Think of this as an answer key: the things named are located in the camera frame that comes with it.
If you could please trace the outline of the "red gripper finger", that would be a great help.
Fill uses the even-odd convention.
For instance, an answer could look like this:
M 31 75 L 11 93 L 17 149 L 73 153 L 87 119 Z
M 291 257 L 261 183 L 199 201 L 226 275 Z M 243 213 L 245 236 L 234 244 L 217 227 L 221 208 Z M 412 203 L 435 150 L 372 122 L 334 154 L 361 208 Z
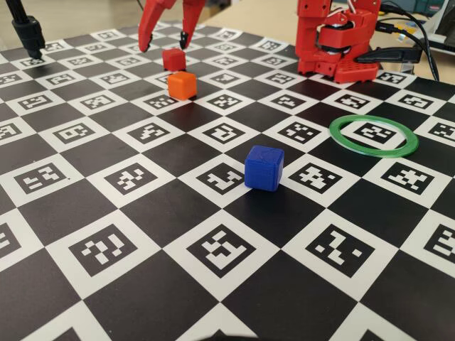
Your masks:
M 145 53 L 153 38 L 154 28 L 165 10 L 171 9 L 174 0 L 146 0 L 143 14 L 139 23 L 139 49 Z
M 205 0 L 183 0 L 181 49 L 186 49 L 189 46 L 204 6 Z

